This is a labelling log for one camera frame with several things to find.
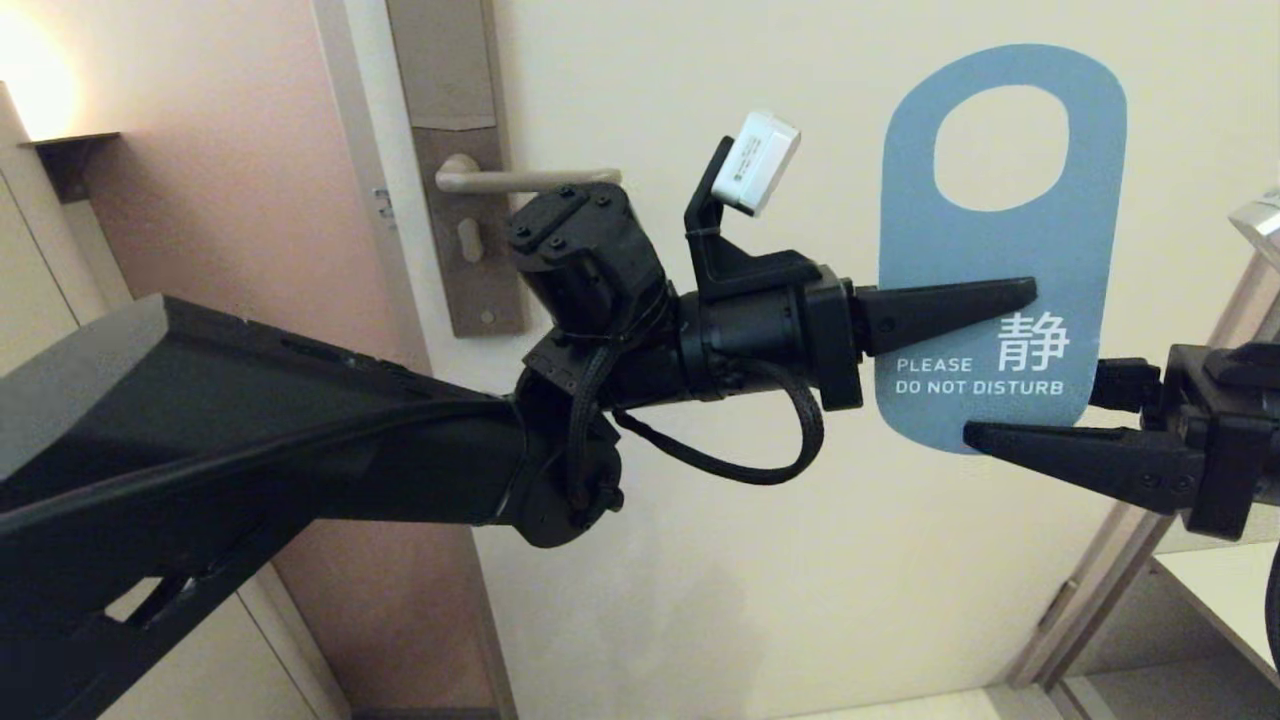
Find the white door hanger sign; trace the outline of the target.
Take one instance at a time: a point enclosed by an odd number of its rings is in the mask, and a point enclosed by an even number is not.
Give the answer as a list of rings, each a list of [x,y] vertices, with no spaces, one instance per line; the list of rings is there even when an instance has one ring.
[[[1002,87],[1055,97],[1068,147],[1056,181],[1012,208],[964,208],[940,190],[947,117]],[[1126,97],[1102,63],[1068,47],[989,47],[936,70],[891,117],[879,193],[884,290],[1030,277],[1028,306],[876,360],[876,402],[900,436],[968,454],[970,420],[1069,427],[1100,357],[1126,151]]]

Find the cream white door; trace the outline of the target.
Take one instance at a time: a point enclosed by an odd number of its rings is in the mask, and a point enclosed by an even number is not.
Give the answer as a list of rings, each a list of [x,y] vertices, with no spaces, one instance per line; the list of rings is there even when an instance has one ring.
[[[1101,329],[1161,361],[1210,337],[1249,249],[1226,215],[1280,156],[1280,0],[493,0],[509,163],[616,167],[680,288],[681,217],[748,111],[803,143],[751,252],[796,249],[858,283],[881,259],[882,161],[901,101],[952,61],[1051,44],[1106,65],[1126,156]],[[508,528],[384,525],[380,603],[330,659],[361,708],[493,705],[484,597],[520,720],[777,717],[996,680],[1110,503],[837,413],[801,478],[750,488],[634,436],[625,510],[561,550]]]

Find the bronze door lock plate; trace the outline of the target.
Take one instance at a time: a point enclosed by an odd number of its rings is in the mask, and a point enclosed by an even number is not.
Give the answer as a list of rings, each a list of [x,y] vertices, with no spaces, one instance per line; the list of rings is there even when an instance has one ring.
[[[527,327],[521,282],[509,263],[509,199],[442,192],[440,164],[462,152],[484,170],[506,159],[490,64],[488,0],[385,0],[410,132],[426,199],[436,265],[458,338],[513,336]],[[485,258],[467,264],[456,227],[475,218]]]

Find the white closet shelf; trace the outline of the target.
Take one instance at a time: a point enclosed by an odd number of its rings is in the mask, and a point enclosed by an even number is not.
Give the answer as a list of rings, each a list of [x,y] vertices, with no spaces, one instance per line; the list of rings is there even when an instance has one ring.
[[[1157,553],[1155,566],[1276,689],[1280,673],[1265,625],[1265,592],[1280,542]]]

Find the cream wardrobe panel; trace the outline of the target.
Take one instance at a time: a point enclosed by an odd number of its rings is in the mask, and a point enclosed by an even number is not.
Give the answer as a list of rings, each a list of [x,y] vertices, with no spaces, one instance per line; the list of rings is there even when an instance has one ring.
[[[0,81],[0,378],[133,296],[87,195],[54,174]],[[101,720],[351,720],[273,566]]]

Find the taupe frame hinge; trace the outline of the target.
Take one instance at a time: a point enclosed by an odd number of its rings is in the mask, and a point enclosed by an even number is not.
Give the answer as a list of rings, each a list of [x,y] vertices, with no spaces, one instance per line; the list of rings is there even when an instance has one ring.
[[[1074,594],[1076,593],[1079,582],[1075,578],[1068,578],[1055,592],[1053,598],[1050,601],[1048,606],[1039,616],[1036,630],[1047,632],[1064,612],[1065,607],[1070,605]]]

